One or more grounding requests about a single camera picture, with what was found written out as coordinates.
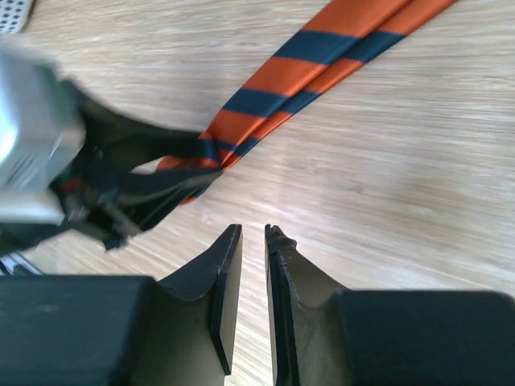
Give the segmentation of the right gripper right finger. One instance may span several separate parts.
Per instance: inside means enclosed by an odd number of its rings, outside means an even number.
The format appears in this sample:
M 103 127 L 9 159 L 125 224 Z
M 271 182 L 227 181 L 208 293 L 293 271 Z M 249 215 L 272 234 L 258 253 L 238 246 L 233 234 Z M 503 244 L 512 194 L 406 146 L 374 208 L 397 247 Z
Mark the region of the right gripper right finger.
M 477 290 L 349 289 L 265 229 L 276 385 L 511 385 L 514 300 Z

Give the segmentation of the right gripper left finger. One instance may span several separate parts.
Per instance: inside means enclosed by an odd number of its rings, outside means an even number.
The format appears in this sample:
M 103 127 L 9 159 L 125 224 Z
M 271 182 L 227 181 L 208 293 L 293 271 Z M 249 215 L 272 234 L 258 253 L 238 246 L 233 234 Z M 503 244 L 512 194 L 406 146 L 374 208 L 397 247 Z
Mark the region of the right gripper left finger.
M 4 385 L 222 385 L 232 370 L 242 229 L 173 274 L 47 275 L 1 260 Z

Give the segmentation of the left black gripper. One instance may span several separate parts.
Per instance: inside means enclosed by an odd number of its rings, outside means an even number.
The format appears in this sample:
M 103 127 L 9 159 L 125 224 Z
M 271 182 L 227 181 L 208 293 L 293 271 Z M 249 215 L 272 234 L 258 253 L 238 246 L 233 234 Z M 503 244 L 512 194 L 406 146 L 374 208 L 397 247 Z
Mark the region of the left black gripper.
M 176 207 L 221 176 L 221 169 L 180 167 L 153 174 L 124 174 L 110 161 L 154 161 L 165 156 L 218 161 L 214 143 L 199 133 L 167 129 L 137 121 L 98 103 L 71 81 L 60 81 L 72 92 L 84 125 L 84 144 L 51 185 L 64 209 L 60 224 L 4 224 L 1 250 L 21 252 L 68 230 L 78 230 L 120 246 L 129 222 L 116 205 L 142 230 L 148 231 Z

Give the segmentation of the orange navy striped tie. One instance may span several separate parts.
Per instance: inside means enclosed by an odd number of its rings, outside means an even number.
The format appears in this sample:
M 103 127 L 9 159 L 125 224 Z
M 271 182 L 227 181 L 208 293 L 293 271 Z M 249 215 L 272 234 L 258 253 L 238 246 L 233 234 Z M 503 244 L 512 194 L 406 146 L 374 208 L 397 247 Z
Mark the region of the orange navy striped tie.
M 312 101 L 451 6 L 450 1 L 330 1 L 224 104 L 160 170 L 226 170 Z

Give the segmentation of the white plastic basket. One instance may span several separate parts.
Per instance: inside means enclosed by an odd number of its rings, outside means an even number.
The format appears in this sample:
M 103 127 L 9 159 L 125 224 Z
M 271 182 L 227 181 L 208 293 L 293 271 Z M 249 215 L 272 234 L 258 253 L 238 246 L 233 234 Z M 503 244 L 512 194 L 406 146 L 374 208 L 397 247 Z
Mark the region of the white plastic basket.
M 28 24 L 35 0 L 0 0 L 0 33 L 18 34 Z

